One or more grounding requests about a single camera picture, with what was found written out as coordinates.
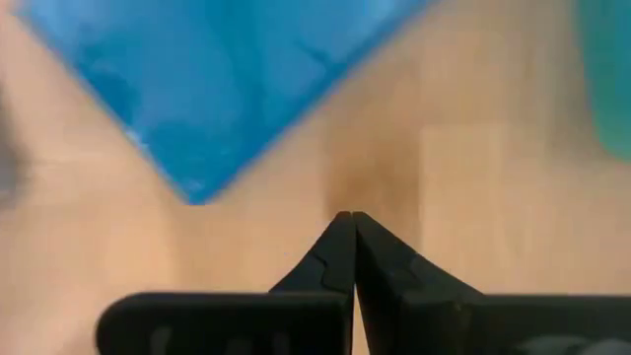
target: blurry object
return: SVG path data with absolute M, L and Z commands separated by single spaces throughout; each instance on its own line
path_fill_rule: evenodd
M 22 14 L 202 203 L 433 0 L 27 0 Z
M 580 0 L 578 12 L 596 129 L 609 152 L 631 160 L 631 2 Z

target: blue cloth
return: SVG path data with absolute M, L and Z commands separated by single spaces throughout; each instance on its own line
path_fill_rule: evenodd
M 22 15 L 195 204 L 431 1 L 26 0 Z

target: wooden table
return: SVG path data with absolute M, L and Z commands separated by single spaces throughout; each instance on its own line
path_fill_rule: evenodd
M 91 353 L 134 291 L 266 290 L 341 209 L 483 291 L 631 291 L 631 166 L 595 139 L 572 3 L 443 0 L 204 207 L 3 11 L 0 353 Z

